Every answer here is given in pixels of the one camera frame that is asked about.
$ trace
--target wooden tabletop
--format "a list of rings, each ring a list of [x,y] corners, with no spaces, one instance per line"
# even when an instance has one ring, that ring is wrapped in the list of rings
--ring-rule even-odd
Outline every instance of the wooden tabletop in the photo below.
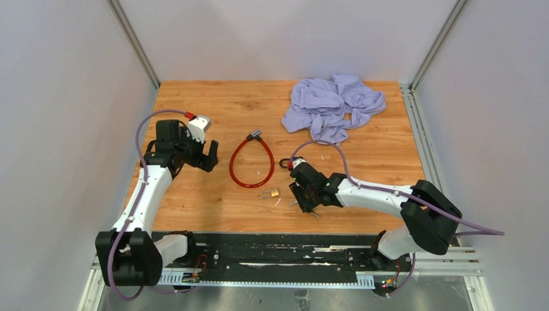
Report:
[[[219,142],[219,164],[210,173],[184,166],[166,191],[157,213],[154,230],[247,231],[280,233],[375,233],[395,229],[403,222],[393,216],[356,207],[319,206],[321,215],[304,214],[288,189],[289,172],[278,161],[289,157],[300,144],[311,139],[308,130],[287,133],[280,119],[290,103],[295,81],[163,82],[154,110],[180,109],[205,115],[212,121],[209,141]],[[365,126],[349,130],[341,144],[353,177],[376,183],[411,185],[423,178],[420,159],[406,109],[396,82],[367,82],[382,91],[387,109],[374,115]],[[183,116],[164,113],[154,117],[145,142],[155,139],[155,123]],[[272,178],[262,187],[246,189],[229,176],[234,149],[255,129],[271,148],[276,166]],[[330,146],[311,144],[300,156],[329,176],[344,172],[341,158]],[[235,175],[245,183],[263,180],[269,171],[267,153],[257,141],[246,144],[235,160]],[[130,187],[137,181],[138,168]],[[280,196],[259,200],[261,191],[278,188]]]

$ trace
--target metal frame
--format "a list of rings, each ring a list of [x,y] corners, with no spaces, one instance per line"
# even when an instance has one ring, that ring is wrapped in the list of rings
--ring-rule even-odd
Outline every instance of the metal frame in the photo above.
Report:
[[[133,51],[135,52],[135,55],[139,59],[141,66],[143,66],[143,69],[145,70],[145,73],[149,77],[149,80],[151,80],[151,83],[153,84],[153,86],[156,88],[156,90],[158,90],[160,88],[160,80],[158,79],[158,76],[154,71],[153,65],[147,58],[147,55],[145,54],[145,51],[143,50],[141,43],[139,43],[139,40],[137,39],[137,36],[135,35],[135,32],[133,31],[133,28],[131,27],[131,24],[129,23],[128,18],[126,17],[126,13],[124,13],[124,9],[122,8],[120,1],[107,0],[107,3],[109,3],[109,6],[113,11],[113,14],[117,18],[118,23],[120,24],[120,28],[122,28],[122,30],[126,34],[129,44],[133,48]]]
[[[420,155],[420,161],[423,167],[423,173],[425,174],[425,178],[431,181],[442,192],[445,192],[446,188],[444,187],[444,184],[442,183],[442,180],[438,175],[438,171],[437,171],[438,165],[432,151],[432,145],[430,143],[429,133],[428,131],[425,130],[425,127],[423,126],[423,113],[421,112],[421,105],[418,105],[418,102],[416,100],[415,90],[411,89],[411,87],[409,87],[408,85],[401,84],[401,92],[402,92],[402,97],[406,106],[406,111],[408,113],[408,118],[410,120],[412,133],[414,135],[414,139],[416,140],[416,146],[418,149],[418,153]],[[430,255],[431,254],[427,254],[427,257],[425,258],[419,257],[419,258],[427,259],[429,258]],[[477,271],[478,273],[476,275],[471,275],[471,274],[469,275],[457,274],[457,275],[461,275],[464,277],[465,285],[467,286],[467,292],[469,294],[469,300],[471,301],[473,310],[475,311],[494,310],[488,290],[486,288],[486,283],[484,282],[484,276],[482,276],[482,271],[480,269],[480,266],[478,265],[478,261],[476,259],[473,260],[472,257],[470,256],[471,255],[467,253],[465,253],[464,255],[461,255],[460,257],[461,259],[469,259],[467,263],[453,266],[454,268],[457,268],[457,269],[447,270],[446,273],[459,272],[460,268],[464,269],[464,268],[476,267],[478,269]],[[441,267],[440,264],[431,263],[426,268],[428,269],[427,271],[432,271],[440,267]]]
[[[105,283],[103,282],[103,276],[101,270],[91,269],[87,278],[82,298],[80,298],[80,304],[78,304],[78,311],[96,311],[101,302],[101,294]]]
[[[418,72],[414,76],[414,79],[412,80],[412,83],[410,83],[410,89],[412,91],[416,90],[423,80],[423,77],[425,76],[425,73],[427,72],[427,69],[429,68],[430,64],[434,60],[435,56],[438,54],[438,51],[440,50],[440,47],[444,44],[444,41],[448,37],[448,34],[454,27],[456,21],[461,16],[461,13],[463,12],[465,6],[468,4],[469,0],[457,0],[456,4],[452,8],[450,15],[448,15],[448,18],[444,22],[444,25],[440,29],[436,39],[431,45],[431,48],[429,49],[429,52],[425,56],[425,59],[420,65],[420,68],[418,69]]]
[[[186,268],[165,268],[158,285],[189,285],[182,282],[184,273],[192,272]],[[357,272],[357,282],[353,283],[317,283],[317,282],[243,282],[243,281],[200,281],[194,286],[215,286],[215,287],[265,287],[265,288],[301,288],[309,290],[312,288],[335,288],[351,290],[373,290],[375,289],[374,276]]]

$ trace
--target white wall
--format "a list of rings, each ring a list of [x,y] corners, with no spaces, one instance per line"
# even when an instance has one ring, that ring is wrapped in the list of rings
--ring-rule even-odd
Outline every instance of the white wall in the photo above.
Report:
[[[549,305],[549,2],[470,1],[418,90],[495,310]]]
[[[154,96],[106,1],[2,2],[0,310],[76,309]]]
[[[122,0],[161,80],[410,82],[455,0]]]

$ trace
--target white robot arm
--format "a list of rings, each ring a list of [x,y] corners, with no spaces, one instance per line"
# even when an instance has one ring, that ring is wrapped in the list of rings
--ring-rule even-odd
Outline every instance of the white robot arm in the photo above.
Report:
[[[163,267],[175,260],[188,263],[195,259],[193,249],[196,243],[192,233],[173,232],[152,242],[151,230],[162,197],[184,164],[206,172],[217,165],[217,141],[211,142],[208,155],[203,154],[205,132],[209,127],[210,119],[201,115],[194,117],[187,125],[179,120],[157,122],[157,138],[149,143],[144,155],[146,170],[143,167],[140,169],[139,180],[128,205],[112,230],[99,232],[95,240],[107,285],[110,285],[107,277],[109,265],[118,286],[153,286],[158,283]],[[130,223],[123,230],[128,220]],[[124,231],[122,239],[116,246],[114,259],[109,262],[109,252],[121,231]]]
[[[461,218],[461,212],[431,183],[419,180],[415,185],[394,186],[369,183],[345,174],[334,173],[327,178],[302,158],[294,159],[290,176],[295,180],[290,189],[304,213],[322,205],[364,207],[403,219],[405,225],[382,231],[370,250],[370,260],[380,269],[389,261],[418,250],[443,255],[448,250],[458,224],[424,208],[402,194],[421,196],[429,203]],[[382,192],[373,188],[394,189]]]

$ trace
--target gray floor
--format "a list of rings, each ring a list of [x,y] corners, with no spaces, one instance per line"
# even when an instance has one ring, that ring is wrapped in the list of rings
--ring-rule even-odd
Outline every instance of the gray floor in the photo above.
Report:
[[[123,288],[127,295],[134,288]],[[370,290],[296,290],[292,288],[197,288],[188,294],[157,294],[143,290],[135,301],[119,300],[110,288],[103,292],[98,310],[200,311],[356,311],[356,310],[472,310],[463,278],[420,277],[410,280],[389,300]]]

